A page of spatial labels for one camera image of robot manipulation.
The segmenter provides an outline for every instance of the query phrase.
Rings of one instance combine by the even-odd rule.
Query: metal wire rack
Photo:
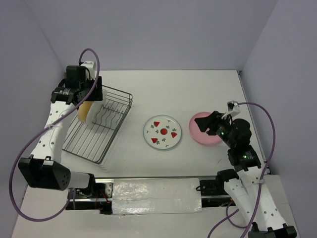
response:
[[[96,113],[92,124],[72,121],[63,150],[85,160],[100,164],[132,106],[132,94],[104,86],[106,101]]]

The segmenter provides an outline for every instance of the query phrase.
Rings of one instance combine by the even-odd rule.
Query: plastic sheet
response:
[[[199,179],[115,180],[114,214],[193,213],[202,211]]]

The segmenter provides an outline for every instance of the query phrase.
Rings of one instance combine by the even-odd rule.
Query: white plate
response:
[[[180,124],[172,117],[159,115],[150,118],[143,128],[145,141],[160,150],[176,146],[182,136]]]

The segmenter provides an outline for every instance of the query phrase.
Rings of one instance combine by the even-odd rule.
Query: gray wall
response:
[[[242,69],[277,0],[26,0],[63,66]]]
[[[317,1],[279,0],[242,70],[248,100],[272,114],[281,175],[301,237],[316,237]],[[268,155],[271,127],[253,110]]]
[[[17,218],[8,195],[13,159],[45,125],[51,92],[62,78],[57,58],[22,0],[0,1],[0,73],[0,236],[8,238]],[[26,184],[18,170],[13,187],[21,204]]]

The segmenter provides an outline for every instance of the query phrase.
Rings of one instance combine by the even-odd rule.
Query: red circle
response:
[[[160,130],[160,133],[161,133],[162,135],[166,135],[166,134],[167,134],[167,129],[165,129],[165,128],[161,129],[161,130]]]

